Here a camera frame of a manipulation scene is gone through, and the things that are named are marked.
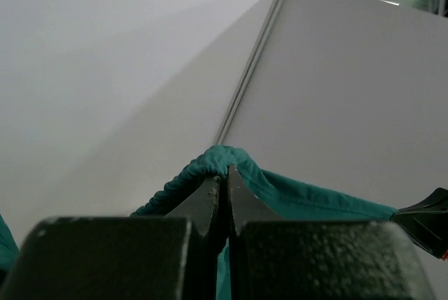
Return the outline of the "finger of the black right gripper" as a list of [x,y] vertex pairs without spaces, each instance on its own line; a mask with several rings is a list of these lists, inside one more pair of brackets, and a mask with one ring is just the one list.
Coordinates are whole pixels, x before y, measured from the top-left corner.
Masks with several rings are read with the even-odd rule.
[[437,188],[423,201],[399,209],[391,216],[419,246],[437,259],[447,261],[447,190]]

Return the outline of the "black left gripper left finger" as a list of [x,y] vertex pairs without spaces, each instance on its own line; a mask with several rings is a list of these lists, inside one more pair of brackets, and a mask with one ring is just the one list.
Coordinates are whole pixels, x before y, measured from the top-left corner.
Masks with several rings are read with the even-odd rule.
[[166,216],[55,217],[26,237],[2,299],[214,299],[220,179]]

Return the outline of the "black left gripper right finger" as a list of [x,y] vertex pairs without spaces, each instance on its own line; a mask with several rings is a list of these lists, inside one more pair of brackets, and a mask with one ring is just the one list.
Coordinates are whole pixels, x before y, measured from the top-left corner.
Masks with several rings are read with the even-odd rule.
[[292,221],[228,170],[233,299],[432,299],[404,231],[385,221]]

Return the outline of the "green shorts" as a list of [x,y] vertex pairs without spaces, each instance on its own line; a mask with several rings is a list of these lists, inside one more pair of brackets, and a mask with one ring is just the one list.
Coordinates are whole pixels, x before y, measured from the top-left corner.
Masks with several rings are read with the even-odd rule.
[[[230,219],[227,201],[228,170],[231,166],[237,168],[248,189],[285,220],[390,222],[391,216],[394,214],[392,207],[301,183],[264,170],[242,149],[224,145],[214,146],[192,160],[177,176],[168,181],[164,188],[157,192],[147,204],[129,216],[166,216],[185,201],[205,179],[219,178],[216,233],[220,238],[220,250],[217,256],[216,296],[214,299],[233,299],[229,251]],[[1,287],[12,267],[3,270]]]

